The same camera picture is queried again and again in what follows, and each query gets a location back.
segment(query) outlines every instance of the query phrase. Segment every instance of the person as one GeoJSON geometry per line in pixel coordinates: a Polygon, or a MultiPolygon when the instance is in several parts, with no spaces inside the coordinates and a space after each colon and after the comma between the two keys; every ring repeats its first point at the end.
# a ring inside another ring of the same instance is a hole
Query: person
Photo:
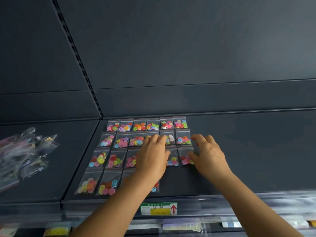
{"type": "MultiPolygon", "coordinates": [[[[166,139],[159,135],[145,138],[135,172],[71,237],[124,236],[140,204],[165,172],[170,155],[166,139]]],[[[189,157],[229,202],[248,236],[302,236],[232,173],[212,136],[192,135],[191,139],[199,146],[200,155],[190,152],[189,157]]]]}

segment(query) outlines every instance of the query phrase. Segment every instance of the price tag holder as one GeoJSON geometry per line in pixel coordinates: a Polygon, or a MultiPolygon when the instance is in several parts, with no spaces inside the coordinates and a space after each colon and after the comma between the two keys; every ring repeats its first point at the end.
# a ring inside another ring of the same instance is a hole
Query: price tag holder
{"type": "Polygon", "coordinates": [[[143,203],[140,205],[142,215],[177,215],[178,203],[143,203]]]}

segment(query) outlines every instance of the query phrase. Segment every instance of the price label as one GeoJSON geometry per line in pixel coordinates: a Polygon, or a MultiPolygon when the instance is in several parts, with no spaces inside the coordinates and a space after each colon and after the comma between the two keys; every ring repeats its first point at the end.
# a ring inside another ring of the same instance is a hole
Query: price label
{"type": "Polygon", "coordinates": [[[144,203],[140,205],[142,215],[177,215],[178,203],[144,203]]]}

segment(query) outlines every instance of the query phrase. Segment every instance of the person's right hand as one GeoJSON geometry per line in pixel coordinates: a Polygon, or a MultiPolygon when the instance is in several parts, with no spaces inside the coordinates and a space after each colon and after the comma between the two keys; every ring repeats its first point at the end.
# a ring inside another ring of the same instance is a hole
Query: person's right hand
{"type": "Polygon", "coordinates": [[[189,152],[188,155],[200,174],[214,184],[216,181],[220,181],[232,173],[223,151],[221,151],[219,145],[211,135],[204,137],[195,134],[191,136],[191,139],[197,142],[200,155],[196,155],[193,152],[189,152]]]}

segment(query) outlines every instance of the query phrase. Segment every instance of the plastic bag of buttons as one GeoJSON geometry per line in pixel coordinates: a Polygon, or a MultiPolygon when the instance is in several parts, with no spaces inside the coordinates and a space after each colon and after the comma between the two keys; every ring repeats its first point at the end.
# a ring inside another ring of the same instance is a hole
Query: plastic bag of buttons
{"type": "Polygon", "coordinates": [[[116,131],[103,132],[97,147],[111,147],[115,138],[116,131]]]}
{"type": "Polygon", "coordinates": [[[131,131],[131,128],[133,126],[134,119],[121,119],[121,123],[119,125],[118,131],[120,132],[126,132],[131,131]]]}
{"type": "Polygon", "coordinates": [[[110,152],[110,147],[97,148],[89,160],[88,168],[103,167],[110,152]]]}
{"type": "Polygon", "coordinates": [[[170,117],[160,117],[161,129],[168,130],[173,129],[173,118],[170,117]]]}
{"type": "Polygon", "coordinates": [[[116,192],[116,189],[119,185],[119,181],[121,179],[121,170],[105,170],[99,187],[98,191],[96,192],[96,196],[98,195],[105,195],[105,196],[111,196],[116,192]]]}
{"type": "Polygon", "coordinates": [[[130,133],[118,133],[116,135],[113,148],[126,148],[130,141],[131,134],[130,133]]]}
{"type": "Polygon", "coordinates": [[[93,194],[101,174],[102,171],[85,172],[75,192],[75,195],[93,194]]]}
{"type": "Polygon", "coordinates": [[[129,146],[143,146],[145,131],[132,132],[129,146]]]}
{"type": "Polygon", "coordinates": [[[186,123],[185,116],[174,116],[173,123],[174,123],[174,127],[176,129],[187,129],[188,128],[188,124],[186,123]]]}
{"type": "Polygon", "coordinates": [[[158,131],[160,125],[160,119],[159,118],[148,118],[147,119],[147,131],[158,131]]]}
{"type": "Polygon", "coordinates": [[[159,192],[159,185],[160,185],[160,180],[153,186],[151,189],[151,192],[158,193],[159,192]]]}
{"type": "Polygon", "coordinates": [[[177,145],[192,145],[190,130],[176,130],[177,145]]]}
{"type": "Polygon", "coordinates": [[[180,166],[179,155],[176,146],[166,146],[166,150],[170,151],[166,166],[180,166]]]}
{"type": "Polygon", "coordinates": [[[134,173],[135,168],[124,169],[120,186],[134,173]]]}
{"type": "Polygon", "coordinates": [[[117,131],[119,129],[121,119],[117,120],[108,120],[106,131],[117,131]]]}
{"type": "Polygon", "coordinates": [[[176,143],[173,130],[160,130],[159,134],[160,136],[167,136],[166,145],[174,145],[176,143]]]}
{"type": "Polygon", "coordinates": [[[146,130],[146,118],[141,118],[141,119],[135,119],[134,120],[134,127],[133,131],[144,131],[146,130]]]}
{"type": "Polygon", "coordinates": [[[136,167],[136,159],[137,159],[137,155],[139,151],[140,151],[140,148],[137,148],[137,147],[131,147],[128,149],[124,169],[136,167]]]}
{"type": "Polygon", "coordinates": [[[194,165],[193,161],[190,159],[188,152],[194,152],[193,146],[178,146],[178,153],[180,156],[180,161],[182,165],[191,164],[194,165]]]}
{"type": "Polygon", "coordinates": [[[153,135],[159,135],[159,131],[145,131],[145,137],[152,137],[153,135]]]}
{"type": "Polygon", "coordinates": [[[110,158],[106,169],[123,169],[123,162],[127,153],[127,148],[113,149],[110,152],[110,158]]]}

